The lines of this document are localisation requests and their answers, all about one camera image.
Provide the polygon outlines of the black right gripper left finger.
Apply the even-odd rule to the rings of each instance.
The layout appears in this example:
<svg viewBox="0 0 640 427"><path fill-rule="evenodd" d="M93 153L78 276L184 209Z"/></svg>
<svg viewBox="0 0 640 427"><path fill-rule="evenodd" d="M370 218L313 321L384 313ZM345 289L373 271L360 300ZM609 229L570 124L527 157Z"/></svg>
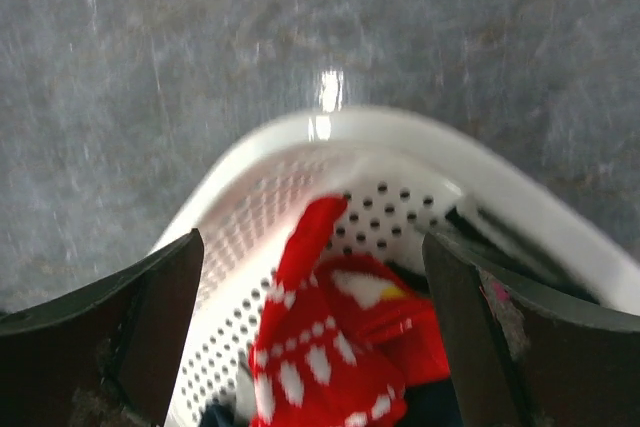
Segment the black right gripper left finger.
<svg viewBox="0 0 640 427"><path fill-rule="evenodd" d="M4 426L161 426L200 283L197 230L1 319Z"/></svg>

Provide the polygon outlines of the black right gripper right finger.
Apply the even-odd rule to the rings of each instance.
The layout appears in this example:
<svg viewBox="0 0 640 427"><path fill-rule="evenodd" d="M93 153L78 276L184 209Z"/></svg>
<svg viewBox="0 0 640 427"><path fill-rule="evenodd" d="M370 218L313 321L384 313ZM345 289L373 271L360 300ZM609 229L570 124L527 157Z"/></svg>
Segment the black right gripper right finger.
<svg viewBox="0 0 640 427"><path fill-rule="evenodd" d="M639 319L422 243L467 426L636 426Z"/></svg>

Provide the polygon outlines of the red patterned Christmas sock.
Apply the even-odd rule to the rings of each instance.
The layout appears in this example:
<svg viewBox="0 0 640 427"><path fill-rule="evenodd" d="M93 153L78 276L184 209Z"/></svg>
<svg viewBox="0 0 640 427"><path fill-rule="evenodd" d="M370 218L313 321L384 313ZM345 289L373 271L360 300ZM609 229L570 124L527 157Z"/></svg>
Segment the red patterned Christmas sock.
<svg viewBox="0 0 640 427"><path fill-rule="evenodd" d="M401 373L345 335L315 273L346 206L311 202L284 248L249 354L254 426L392 426L406 413Z"/></svg>

